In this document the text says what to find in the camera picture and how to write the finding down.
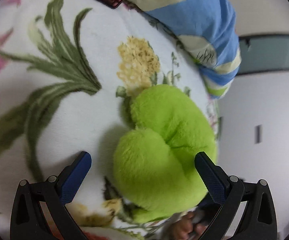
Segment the person's right hand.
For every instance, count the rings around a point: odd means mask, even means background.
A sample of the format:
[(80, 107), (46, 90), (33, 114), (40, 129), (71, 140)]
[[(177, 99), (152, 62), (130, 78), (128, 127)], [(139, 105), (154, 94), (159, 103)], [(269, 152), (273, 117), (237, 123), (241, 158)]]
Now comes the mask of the person's right hand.
[(193, 239), (199, 239), (208, 226), (204, 223), (194, 225), (192, 218), (195, 216), (193, 212), (188, 212), (186, 215), (181, 217), (180, 220), (171, 225), (170, 238), (176, 240), (188, 240), (189, 234), (195, 232)]

